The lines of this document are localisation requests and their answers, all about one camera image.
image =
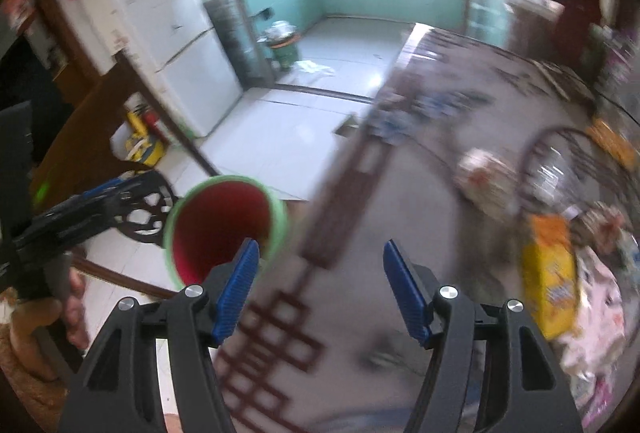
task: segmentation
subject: red bucket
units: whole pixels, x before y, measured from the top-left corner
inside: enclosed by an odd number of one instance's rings
[[[266,187],[246,177],[210,178],[169,215],[164,246],[170,271],[185,285],[202,283],[213,267],[234,259],[245,238],[255,239],[268,259],[284,229],[284,204]]]

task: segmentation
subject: green bucket rim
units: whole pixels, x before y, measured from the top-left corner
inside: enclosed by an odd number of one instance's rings
[[[182,211],[185,204],[189,203],[194,196],[200,191],[206,189],[209,186],[215,184],[221,184],[223,182],[244,182],[257,187],[267,197],[269,203],[269,213],[271,216],[271,229],[269,231],[268,246],[266,251],[260,251],[260,270],[264,270],[267,263],[272,259],[275,253],[280,249],[282,242],[284,241],[287,232],[287,210],[285,204],[280,200],[271,189],[258,182],[251,177],[245,177],[243,175],[218,175],[216,177],[209,178],[191,188],[184,197],[175,204],[173,209],[169,212],[169,217],[166,220],[166,227],[164,237],[162,238],[162,246],[164,247],[164,262],[166,264],[169,277],[174,282],[176,287],[184,287],[184,282],[178,274],[178,270],[175,268],[174,255],[173,255],[173,238],[175,229],[175,219]]]

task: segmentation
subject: hanging clothes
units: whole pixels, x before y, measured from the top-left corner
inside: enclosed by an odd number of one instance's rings
[[[600,24],[601,19],[600,0],[566,0],[551,39],[567,65],[575,68],[580,64],[589,27]]]

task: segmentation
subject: silver screw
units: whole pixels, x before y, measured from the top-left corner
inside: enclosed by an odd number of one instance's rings
[[[118,308],[120,310],[131,310],[135,303],[136,302],[133,298],[122,298],[120,301],[118,301]]]
[[[519,302],[517,299],[510,299],[507,302],[507,308],[511,312],[522,312],[524,310],[524,305]]]
[[[458,297],[458,289],[450,285],[440,287],[440,295],[446,299],[454,299]]]
[[[197,298],[204,291],[200,285],[190,285],[184,289],[184,294],[187,298]]]

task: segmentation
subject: person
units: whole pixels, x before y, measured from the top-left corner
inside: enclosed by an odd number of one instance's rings
[[[90,343],[82,302],[86,280],[71,268],[69,283],[70,295],[64,303],[54,298],[18,302],[12,289],[0,294],[0,304],[13,308],[9,323],[0,324],[0,369],[31,418],[46,433],[58,430],[66,387],[44,358],[33,331],[61,318],[69,343],[79,350],[86,350]],[[182,433],[177,415],[165,415],[164,419],[168,433]]]

